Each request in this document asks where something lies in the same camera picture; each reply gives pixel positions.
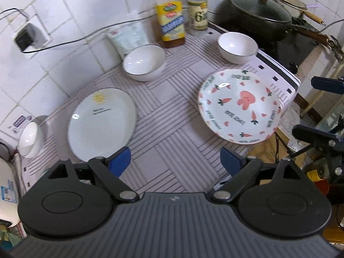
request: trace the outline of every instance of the white plate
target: white plate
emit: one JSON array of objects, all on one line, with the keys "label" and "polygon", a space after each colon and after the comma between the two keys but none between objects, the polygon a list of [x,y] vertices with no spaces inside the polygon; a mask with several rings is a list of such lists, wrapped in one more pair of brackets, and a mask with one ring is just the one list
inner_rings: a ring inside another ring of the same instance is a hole
[{"label": "white plate", "polygon": [[110,157],[129,143],[136,120],[136,107],[128,93],[117,88],[98,90],[75,109],[68,127],[69,146],[84,162]]},{"label": "white plate", "polygon": [[208,127],[238,144],[268,139],[277,129],[282,109],[261,77],[237,69],[216,72],[202,84],[198,106]]}]

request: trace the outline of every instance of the plate with carrot pattern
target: plate with carrot pattern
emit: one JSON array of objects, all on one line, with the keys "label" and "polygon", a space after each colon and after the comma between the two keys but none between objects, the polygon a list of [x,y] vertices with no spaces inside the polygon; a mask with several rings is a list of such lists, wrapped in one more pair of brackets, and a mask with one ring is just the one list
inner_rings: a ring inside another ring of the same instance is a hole
[{"label": "plate with carrot pattern", "polygon": [[277,95],[261,77],[245,70],[221,70],[206,79],[198,107],[208,127],[238,144],[268,139],[277,129],[282,109]]}]

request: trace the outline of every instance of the metal bolt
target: metal bolt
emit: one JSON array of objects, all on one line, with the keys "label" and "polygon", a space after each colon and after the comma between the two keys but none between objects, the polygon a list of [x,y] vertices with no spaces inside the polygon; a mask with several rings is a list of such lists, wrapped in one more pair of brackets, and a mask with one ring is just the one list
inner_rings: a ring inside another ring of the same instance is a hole
[{"label": "metal bolt", "polygon": [[134,200],[136,198],[136,193],[134,191],[122,191],[121,193],[119,193],[119,196],[123,199],[123,200]]},{"label": "metal bolt", "polygon": [[342,170],[341,167],[338,167],[338,168],[336,168],[336,169],[334,170],[334,173],[335,173],[336,175],[341,175],[342,172],[343,172],[343,170]]},{"label": "metal bolt", "polygon": [[230,193],[227,191],[216,191],[214,197],[219,200],[228,200],[230,198]]},{"label": "metal bolt", "polygon": [[336,145],[336,142],[334,140],[329,140],[329,146],[334,147]]}]

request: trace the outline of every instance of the gray ribbed panel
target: gray ribbed panel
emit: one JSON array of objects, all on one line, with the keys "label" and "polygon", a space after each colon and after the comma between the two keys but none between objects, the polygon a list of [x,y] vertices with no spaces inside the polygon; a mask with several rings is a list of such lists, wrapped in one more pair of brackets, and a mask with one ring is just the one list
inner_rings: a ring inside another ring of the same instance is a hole
[{"label": "gray ribbed panel", "polygon": [[332,258],[338,255],[338,250],[321,236],[281,241],[254,233],[238,220],[230,206],[212,204],[203,193],[146,193],[137,203],[119,206],[109,222],[93,233],[56,242],[29,237],[12,255],[15,258]]}]

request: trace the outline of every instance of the power outlet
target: power outlet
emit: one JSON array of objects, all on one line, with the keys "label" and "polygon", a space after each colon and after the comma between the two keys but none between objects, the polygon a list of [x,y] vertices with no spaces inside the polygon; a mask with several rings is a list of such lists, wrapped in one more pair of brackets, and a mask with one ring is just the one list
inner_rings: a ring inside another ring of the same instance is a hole
[{"label": "power outlet", "polygon": [[[47,45],[49,43],[52,42],[52,37],[51,35],[47,32],[47,30],[45,29],[42,21],[40,20],[40,18],[38,17],[38,15],[34,15],[33,17],[31,17],[29,19],[29,21],[25,22],[25,24],[23,24],[19,29],[18,32],[24,28],[28,23],[32,24],[34,30],[35,30],[35,40],[34,43],[29,46],[27,49],[25,49],[25,52],[28,51],[35,51],[37,49],[41,49],[44,47],[47,47]],[[35,55],[37,54],[37,52],[34,53],[24,53],[24,56],[27,59],[31,59],[33,58]]]}]

